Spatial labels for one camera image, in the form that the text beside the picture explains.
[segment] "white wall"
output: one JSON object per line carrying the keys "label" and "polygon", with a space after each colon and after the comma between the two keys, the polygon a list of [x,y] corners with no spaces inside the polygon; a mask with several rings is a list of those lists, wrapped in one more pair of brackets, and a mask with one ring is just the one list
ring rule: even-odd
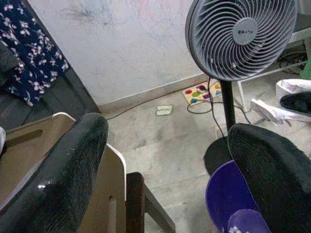
{"label": "white wall", "polygon": [[98,105],[199,74],[192,0],[28,0]]}

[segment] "fan logo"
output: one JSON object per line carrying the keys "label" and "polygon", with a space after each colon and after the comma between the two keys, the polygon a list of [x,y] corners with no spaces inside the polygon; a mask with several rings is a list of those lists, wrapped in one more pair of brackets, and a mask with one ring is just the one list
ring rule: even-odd
{"label": "fan logo", "polygon": [[253,34],[253,32],[254,31],[251,31],[251,30],[247,30],[247,31],[246,30],[245,31],[244,30],[238,30],[239,35],[241,35],[241,34]]}

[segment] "floral fabric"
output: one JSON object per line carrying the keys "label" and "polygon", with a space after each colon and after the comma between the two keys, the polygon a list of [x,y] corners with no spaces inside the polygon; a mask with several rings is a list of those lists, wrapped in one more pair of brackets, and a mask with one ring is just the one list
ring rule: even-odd
{"label": "floral fabric", "polygon": [[69,64],[21,0],[2,1],[0,20],[0,41],[19,61],[5,90],[32,106]]}

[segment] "fan base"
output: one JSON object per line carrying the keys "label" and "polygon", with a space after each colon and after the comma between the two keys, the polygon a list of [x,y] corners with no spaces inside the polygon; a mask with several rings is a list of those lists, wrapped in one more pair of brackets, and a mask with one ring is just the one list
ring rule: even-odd
{"label": "fan base", "polygon": [[212,175],[222,164],[231,161],[232,157],[228,149],[227,137],[218,138],[207,149],[204,162],[209,175]]}

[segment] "fan grille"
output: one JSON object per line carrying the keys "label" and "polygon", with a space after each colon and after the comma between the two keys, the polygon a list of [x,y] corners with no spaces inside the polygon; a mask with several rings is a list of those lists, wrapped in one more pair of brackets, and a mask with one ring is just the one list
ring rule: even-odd
{"label": "fan grille", "polygon": [[187,21],[187,43],[202,71],[224,81],[241,80],[266,69],[286,48],[294,31],[296,4],[197,0]]}

